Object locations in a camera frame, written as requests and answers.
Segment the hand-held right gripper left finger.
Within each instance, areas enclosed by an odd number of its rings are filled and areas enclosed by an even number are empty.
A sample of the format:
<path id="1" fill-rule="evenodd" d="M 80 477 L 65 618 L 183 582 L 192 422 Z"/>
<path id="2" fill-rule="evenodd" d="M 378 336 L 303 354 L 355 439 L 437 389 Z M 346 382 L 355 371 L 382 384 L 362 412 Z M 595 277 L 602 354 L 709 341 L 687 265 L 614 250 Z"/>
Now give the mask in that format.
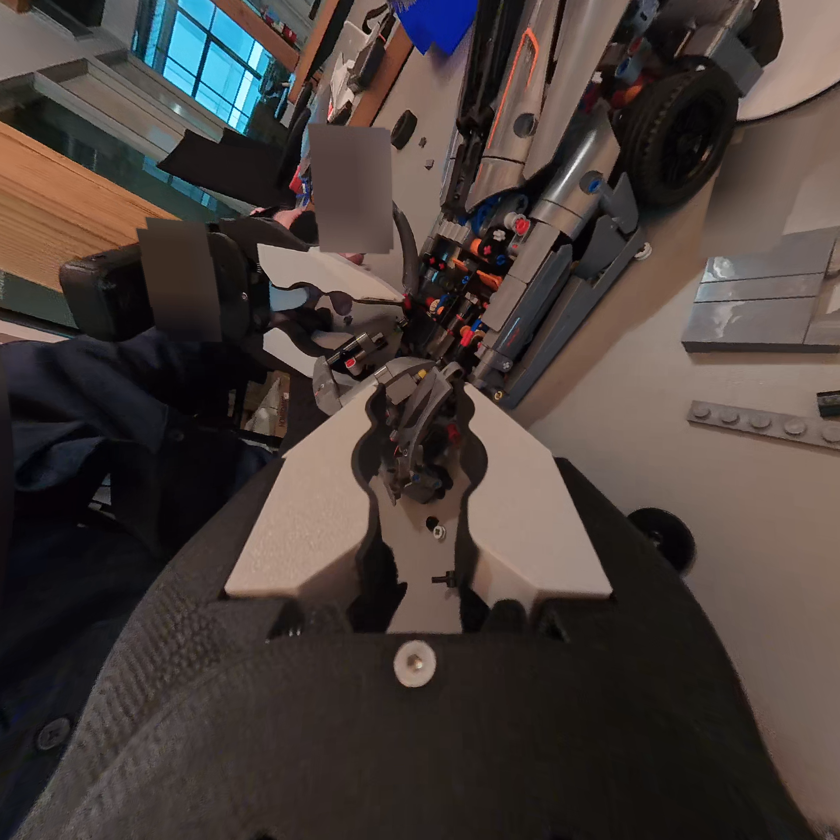
<path id="1" fill-rule="evenodd" d="M 230 598 L 336 607 L 356 632 L 384 632 L 406 594 L 371 488 L 387 443 L 382 385 L 365 385 L 281 460 L 227 578 Z"/>

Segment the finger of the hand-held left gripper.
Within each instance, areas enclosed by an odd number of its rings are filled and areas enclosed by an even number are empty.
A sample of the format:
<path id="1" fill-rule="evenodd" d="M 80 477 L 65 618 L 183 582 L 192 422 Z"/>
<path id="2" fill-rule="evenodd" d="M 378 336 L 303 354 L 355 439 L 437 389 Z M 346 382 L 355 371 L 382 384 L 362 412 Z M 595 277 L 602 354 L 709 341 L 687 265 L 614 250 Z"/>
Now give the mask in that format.
<path id="1" fill-rule="evenodd" d="M 403 304 L 403 293 L 369 270 L 344 257 L 323 254 L 318 248 L 300 251 L 259 244 L 257 254 L 259 267 L 274 288 L 287 291 L 307 286 L 323 295 L 341 292 L 354 302 Z"/>
<path id="2" fill-rule="evenodd" d="M 324 358 L 334 373 L 362 377 L 390 360 L 400 343 L 403 309 L 397 305 L 352 305 L 341 313 L 332 305 L 279 314 L 282 322 L 264 337 L 264 349 L 295 371 L 313 377 Z"/>

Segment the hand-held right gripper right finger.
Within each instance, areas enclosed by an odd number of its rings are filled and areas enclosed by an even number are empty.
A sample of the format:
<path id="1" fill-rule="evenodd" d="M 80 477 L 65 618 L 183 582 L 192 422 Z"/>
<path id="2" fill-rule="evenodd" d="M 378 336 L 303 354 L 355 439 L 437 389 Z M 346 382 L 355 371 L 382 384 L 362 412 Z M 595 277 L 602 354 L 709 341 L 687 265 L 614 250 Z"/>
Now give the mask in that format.
<path id="1" fill-rule="evenodd" d="M 459 387 L 459 593 L 526 617 L 613 588 L 552 453 L 473 385 Z"/>

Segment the grey lego wheel arch assembly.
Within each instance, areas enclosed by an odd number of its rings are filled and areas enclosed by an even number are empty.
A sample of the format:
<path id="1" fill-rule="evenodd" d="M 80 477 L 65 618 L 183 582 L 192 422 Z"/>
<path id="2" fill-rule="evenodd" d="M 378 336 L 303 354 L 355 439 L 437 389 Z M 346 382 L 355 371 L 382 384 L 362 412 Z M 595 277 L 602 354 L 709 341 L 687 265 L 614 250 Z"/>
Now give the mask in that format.
<path id="1" fill-rule="evenodd" d="M 460 441 L 455 419 L 455 386 L 461 364 L 443 366 L 402 357 L 411 363 L 385 388 L 385 432 L 378 477 L 394 506 L 411 500 L 442 500 L 454 480 L 447 467 Z"/>

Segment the grey orange lego car model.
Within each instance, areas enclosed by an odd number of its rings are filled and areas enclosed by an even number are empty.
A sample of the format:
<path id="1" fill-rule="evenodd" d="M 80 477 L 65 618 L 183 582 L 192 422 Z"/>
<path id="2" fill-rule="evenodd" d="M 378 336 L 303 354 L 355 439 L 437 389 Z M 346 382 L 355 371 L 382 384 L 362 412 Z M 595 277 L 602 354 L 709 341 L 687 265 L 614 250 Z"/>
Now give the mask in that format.
<path id="1" fill-rule="evenodd" d="M 399 356 L 503 407 L 707 184 L 778 56 L 780 2 L 477 2 L 440 212 L 404 254 Z"/>

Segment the person's left forearm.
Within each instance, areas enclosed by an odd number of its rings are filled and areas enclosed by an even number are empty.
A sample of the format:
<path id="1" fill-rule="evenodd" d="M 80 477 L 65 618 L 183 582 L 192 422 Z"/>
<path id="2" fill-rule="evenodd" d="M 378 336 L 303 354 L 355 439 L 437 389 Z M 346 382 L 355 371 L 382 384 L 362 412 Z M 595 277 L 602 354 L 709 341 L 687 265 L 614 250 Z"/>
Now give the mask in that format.
<path id="1" fill-rule="evenodd" d="M 82 462 L 103 445 L 159 454 L 198 429 L 195 417 L 257 372 L 229 343 L 183 342 L 157 329 L 122 342 L 78 337 L 2 345 L 14 467 Z"/>

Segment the black lego wheel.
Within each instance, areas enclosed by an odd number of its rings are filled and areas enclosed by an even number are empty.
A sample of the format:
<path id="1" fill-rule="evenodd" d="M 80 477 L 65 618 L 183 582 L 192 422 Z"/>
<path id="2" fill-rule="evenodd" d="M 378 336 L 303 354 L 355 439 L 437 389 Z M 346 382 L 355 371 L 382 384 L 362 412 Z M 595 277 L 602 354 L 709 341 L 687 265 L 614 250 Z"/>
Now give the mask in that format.
<path id="1" fill-rule="evenodd" d="M 656 507 L 640 508 L 627 519 L 656 547 L 680 575 L 685 575 L 697 556 L 697 544 L 687 525 L 675 514 Z"/>

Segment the grey lego plate with holes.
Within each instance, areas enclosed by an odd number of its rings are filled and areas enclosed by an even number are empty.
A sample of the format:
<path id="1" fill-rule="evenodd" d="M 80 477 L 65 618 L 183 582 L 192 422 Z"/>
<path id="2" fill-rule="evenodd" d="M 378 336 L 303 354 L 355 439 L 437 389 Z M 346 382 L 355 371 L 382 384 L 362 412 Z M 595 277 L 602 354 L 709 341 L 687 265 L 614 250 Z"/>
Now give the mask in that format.
<path id="1" fill-rule="evenodd" d="M 821 417 L 774 413 L 763 409 L 693 401 L 686 420 L 768 439 L 839 451 L 839 422 Z"/>

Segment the grey lego panel assembly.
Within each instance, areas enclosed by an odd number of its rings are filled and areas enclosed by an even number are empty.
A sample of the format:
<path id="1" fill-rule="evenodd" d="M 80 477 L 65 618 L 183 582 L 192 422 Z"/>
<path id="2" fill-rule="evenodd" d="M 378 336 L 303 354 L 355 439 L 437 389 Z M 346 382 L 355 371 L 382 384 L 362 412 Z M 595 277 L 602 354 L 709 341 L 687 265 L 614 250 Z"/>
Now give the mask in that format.
<path id="1" fill-rule="evenodd" d="M 782 236 L 769 250 L 707 260 L 681 343 L 688 353 L 837 354 L 838 310 L 818 313 L 838 278 L 838 227 Z"/>

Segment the wooden cabinet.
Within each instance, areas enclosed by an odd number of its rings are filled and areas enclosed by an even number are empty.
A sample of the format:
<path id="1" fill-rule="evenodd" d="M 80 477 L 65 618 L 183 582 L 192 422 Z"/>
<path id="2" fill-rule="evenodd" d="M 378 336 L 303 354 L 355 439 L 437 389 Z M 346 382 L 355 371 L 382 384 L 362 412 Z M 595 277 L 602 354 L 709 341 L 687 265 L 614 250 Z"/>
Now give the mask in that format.
<path id="1" fill-rule="evenodd" d="M 175 219 L 1 124 L 1 270 L 60 291 L 72 259 L 131 245 L 151 217 Z"/>

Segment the black office chair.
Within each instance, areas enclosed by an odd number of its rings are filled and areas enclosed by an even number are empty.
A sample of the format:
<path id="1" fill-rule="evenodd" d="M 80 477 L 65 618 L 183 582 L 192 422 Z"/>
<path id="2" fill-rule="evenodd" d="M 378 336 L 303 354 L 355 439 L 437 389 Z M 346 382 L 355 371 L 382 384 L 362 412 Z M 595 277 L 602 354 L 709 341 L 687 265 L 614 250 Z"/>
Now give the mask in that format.
<path id="1" fill-rule="evenodd" d="M 204 190 L 258 207 L 293 207 L 295 168 L 279 146 L 226 129 L 216 142 L 187 129 L 157 164 L 162 172 Z"/>

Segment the white plastic part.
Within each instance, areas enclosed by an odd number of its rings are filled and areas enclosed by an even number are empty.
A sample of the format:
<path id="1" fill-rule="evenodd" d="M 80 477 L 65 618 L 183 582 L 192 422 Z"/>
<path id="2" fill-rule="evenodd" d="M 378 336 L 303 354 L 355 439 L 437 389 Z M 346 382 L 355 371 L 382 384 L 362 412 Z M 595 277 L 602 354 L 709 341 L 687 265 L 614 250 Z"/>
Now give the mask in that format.
<path id="1" fill-rule="evenodd" d="M 362 93 L 379 73 L 395 22 L 393 13 L 377 20 L 373 28 L 344 22 L 329 83 L 327 124 L 344 125 L 350 121 Z"/>

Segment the window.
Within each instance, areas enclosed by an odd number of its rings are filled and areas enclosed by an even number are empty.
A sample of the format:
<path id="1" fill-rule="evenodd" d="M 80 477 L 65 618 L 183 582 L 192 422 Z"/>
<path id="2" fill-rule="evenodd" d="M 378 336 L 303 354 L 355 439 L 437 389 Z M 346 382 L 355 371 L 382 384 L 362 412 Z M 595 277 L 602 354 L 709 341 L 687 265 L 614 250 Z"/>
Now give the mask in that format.
<path id="1" fill-rule="evenodd" d="M 141 1 L 132 52 L 239 133 L 247 133 L 276 68 L 265 47 L 210 1 Z"/>

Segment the blue storage bin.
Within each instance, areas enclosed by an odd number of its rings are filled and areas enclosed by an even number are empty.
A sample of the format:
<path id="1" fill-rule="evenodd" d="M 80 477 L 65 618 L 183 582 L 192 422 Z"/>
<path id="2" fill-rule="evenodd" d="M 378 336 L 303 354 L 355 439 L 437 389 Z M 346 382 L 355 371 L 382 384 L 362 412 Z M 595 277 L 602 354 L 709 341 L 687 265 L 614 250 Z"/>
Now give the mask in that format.
<path id="1" fill-rule="evenodd" d="M 457 49 L 476 16 L 477 1 L 399 1 L 395 13 L 419 53 Z"/>

